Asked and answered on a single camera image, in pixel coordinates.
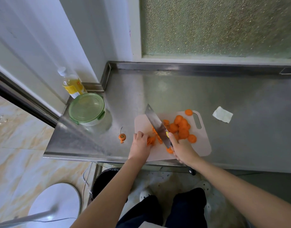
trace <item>person's left hand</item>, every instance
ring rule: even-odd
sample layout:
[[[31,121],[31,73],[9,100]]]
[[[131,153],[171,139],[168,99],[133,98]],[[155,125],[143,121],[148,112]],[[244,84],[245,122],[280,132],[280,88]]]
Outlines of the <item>person's left hand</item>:
[[[143,165],[150,155],[150,146],[147,146],[148,135],[141,131],[134,134],[133,143],[131,146],[130,154],[128,159],[134,159],[140,161]]]

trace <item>leg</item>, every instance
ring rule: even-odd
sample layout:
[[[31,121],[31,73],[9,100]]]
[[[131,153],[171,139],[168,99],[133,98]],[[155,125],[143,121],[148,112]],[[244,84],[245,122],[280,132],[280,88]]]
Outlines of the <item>leg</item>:
[[[117,223],[116,228],[138,228],[144,221],[162,226],[163,214],[158,199],[150,195],[130,209]]]
[[[207,228],[207,222],[204,217],[206,203],[206,196],[202,188],[195,188],[189,192],[177,194],[174,197],[171,213],[166,220],[165,227]]]

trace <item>knife handle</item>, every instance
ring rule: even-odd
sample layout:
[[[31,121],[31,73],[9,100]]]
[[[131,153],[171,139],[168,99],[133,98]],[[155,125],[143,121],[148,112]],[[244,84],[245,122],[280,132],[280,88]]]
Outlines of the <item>knife handle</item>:
[[[191,168],[191,167],[189,167],[187,165],[185,165],[185,166],[188,168],[188,170],[189,170],[191,175],[193,175],[193,176],[196,175],[196,170],[195,169],[193,169],[193,168]]]

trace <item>stainless steel countertop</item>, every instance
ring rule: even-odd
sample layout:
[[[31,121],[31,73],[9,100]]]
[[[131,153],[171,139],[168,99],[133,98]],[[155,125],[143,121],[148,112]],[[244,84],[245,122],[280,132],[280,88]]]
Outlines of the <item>stainless steel countertop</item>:
[[[76,125],[66,109],[44,157],[125,162],[134,119],[149,103],[156,113],[198,111],[212,146],[204,159],[217,166],[291,173],[291,79],[112,70],[100,94],[107,109],[104,121],[92,127]],[[212,116],[219,106],[234,114],[229,124]],[[120,144],[122,126],[127,139]],[[147,164],[181,166],[177,160]]]

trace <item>green lid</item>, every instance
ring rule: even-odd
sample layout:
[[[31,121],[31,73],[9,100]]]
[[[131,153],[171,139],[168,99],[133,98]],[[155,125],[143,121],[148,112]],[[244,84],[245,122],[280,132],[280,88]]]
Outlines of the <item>green lid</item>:
[[[83,123],[97,119],[104,110],[102,97],[95,93],[82,94],[76,97],[69,106],[72,120]]]

